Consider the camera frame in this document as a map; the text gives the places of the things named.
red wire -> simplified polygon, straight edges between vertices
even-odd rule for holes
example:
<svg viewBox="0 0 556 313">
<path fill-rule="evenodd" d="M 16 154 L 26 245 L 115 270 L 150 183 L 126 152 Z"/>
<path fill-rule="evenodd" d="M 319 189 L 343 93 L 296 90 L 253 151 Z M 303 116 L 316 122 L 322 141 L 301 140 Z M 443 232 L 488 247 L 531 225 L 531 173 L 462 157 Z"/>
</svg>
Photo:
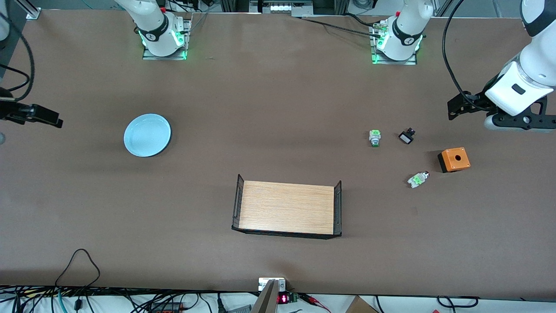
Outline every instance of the red wire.
<svg viewBox="0 0 556 313">
<path fill-rule="evenodd" d="M 326 306 L 324 306 L 324 304 L 320 303 L 317 299 L 313 298 L 313 297 L 309 297 L 309 301 L 312 302 L 314 305 L 325 309 L 326 311 L 328 311 L 328 313 L 332 313 Z"/>
<path fill-rule="evenodd" d="M 316 306 L 318 307 L 322 307 L 323 309 L 325 309 L 326 311 L 328 311 L 328 313 L 332 313 L 326 306 L 324 306 L 322 303 L 316 303 Z"/>
</svg>

red digital display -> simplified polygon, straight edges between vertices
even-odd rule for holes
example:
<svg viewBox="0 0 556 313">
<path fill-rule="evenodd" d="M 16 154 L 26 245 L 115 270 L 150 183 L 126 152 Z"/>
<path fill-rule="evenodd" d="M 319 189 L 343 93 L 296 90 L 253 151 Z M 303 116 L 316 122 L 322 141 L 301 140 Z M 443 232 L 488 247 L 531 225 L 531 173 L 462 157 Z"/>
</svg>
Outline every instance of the red digital display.
<svg viewBox="0 0 556 313">
<path fill-rule="evenodd" d="M 276 303 L 278 304 L 288 304 L 290 303 L 290 296 L 287 293 L 280 293 L 278 295 L 278 299 L 276 299 Z"/>
</svg>

metal bracket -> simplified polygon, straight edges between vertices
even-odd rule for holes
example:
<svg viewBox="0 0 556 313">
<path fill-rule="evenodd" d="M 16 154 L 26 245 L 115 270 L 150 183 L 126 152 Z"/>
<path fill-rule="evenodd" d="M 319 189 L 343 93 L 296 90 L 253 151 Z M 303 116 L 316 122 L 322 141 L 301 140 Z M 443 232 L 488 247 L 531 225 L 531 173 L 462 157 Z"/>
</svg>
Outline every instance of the metal bracket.
<svg viewBox="0 0 556 313">
<path fill-rule="evenodd" d="M 261 280 L 264 281 L 264 288 L 253 305 L 251 313 L 276 313 L 278 293 L 281 286 L 286 288 L 286 280 L 284 278 L 259 278 L 259 290 L 261 290 Z"/>
<path fill-rule="evenodd" d="M 286 291 L 286 279 L 283 277 L 278 278 L 259 278 L 259 291 L 262 291 L 269 280 L 276 280 L 279 283 L 279 291 L 283 292 Z"/>
<path fill-rule="evenodd" d="M 380 21 L 380 24 L 384 27 L 387 27 L 386 21 Z M 419 44 L 417 44 L 417 48 L 409 59 L 404 61 L 396 61 L 390 59 L 382 51 L 376 48 L 376 46 L 382 44 L 382 42 L 380 41 L 384 40 L 384 34 L 388 33 L 388 29 L 381 28 L 377 30 L 376 28 L 369 26 L 369 32 L 381 36 L 381 38 L 369 36 L 371 41 L 371 58 L 373 60 L 373 64 L 417 65 L 417 51 L 419 50 Z"/>
<path fill-rule="evenodd" d="M 155 56 L 152 54 L 147 47 L 143 49 L 143 60 L 186 60 L 187 59 L 187 49 L 189 48 L 189 36 L 191 34 L 191 20 L 183 19 L 182 17 L 177 17 L 183 20 L 183 23 L 178 23 L 176 30 L 176 37 L 178 40 L 183 41 L 183 46 L 179 47 L 174 53 L 169 56 Z"/>
<path fill-rule="evenodd" d="M 41 8 L 37 8 L 29 0 L 15 0 L 16 3 L 27 12 L 25 19 L 38 19 L 39 14 L 41 14 Z"/>
</svg>

wooden tray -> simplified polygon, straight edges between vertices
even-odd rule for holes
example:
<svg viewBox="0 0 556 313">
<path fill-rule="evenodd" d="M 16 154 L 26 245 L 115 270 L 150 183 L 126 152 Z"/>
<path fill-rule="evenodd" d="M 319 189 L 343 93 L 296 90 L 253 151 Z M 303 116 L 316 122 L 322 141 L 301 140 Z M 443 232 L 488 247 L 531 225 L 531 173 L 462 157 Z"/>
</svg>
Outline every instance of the wooden tray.
<svg viewBox="0 0 556 313">
<path fill-rule="evenodd" d="M 232 229 L 273 236 L 339 237 L 341 192 L 341 181 L 332 187 L 256 182 L 238 175 Z"/>
</svg>

electrical component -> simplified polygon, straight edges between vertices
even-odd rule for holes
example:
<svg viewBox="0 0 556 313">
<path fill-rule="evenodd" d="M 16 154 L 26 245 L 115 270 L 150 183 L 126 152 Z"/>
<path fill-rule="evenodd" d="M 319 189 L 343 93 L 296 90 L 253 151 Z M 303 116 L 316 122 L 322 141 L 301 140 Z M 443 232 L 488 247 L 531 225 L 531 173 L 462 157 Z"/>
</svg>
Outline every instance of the electrical component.
<svg viewBox="0 0 556 313">
<path fill-rule="evenodd" d="M 181 313 L 184 311 L 180 302 L 155 302 L 151 305 L 150 313 Z"/>
<path fill-rule="evenodd" d="M 373 129 L 369 132 L 369 141 L 373 147 L 378 147 L 380 145 L 380 130 Z"/>
<path fill-rule="evenodd" d="M 440 161 L 442 173 L 457 172 L 471 166 L 467 153 L 462 147 L 442 151 L 438 154 L 438 161 Z"/>
<path fill-rule="evenodd" d="M 408 184 L 410 184 L 412 188 L 417 188 L 419 185 L 423 184 L 428 177 L 429 172 L 427 171 L 417 173 L 408 180 Z"/>
<path fill-rule="evenodd" d="M 402 131 L 398 138 L 401 141 L 410 144 L 413 141 L 413 135 L 415 135 L 415 130 L 413 128 L 408 128 L 406 131 Z"/>
<path fill-rule="evenodd" d="M 299 295 L 295 292 L 284 291 L 278 293 L 278 304 L 288 304 L 292 302 L 297 302 Z"/>
</svg>

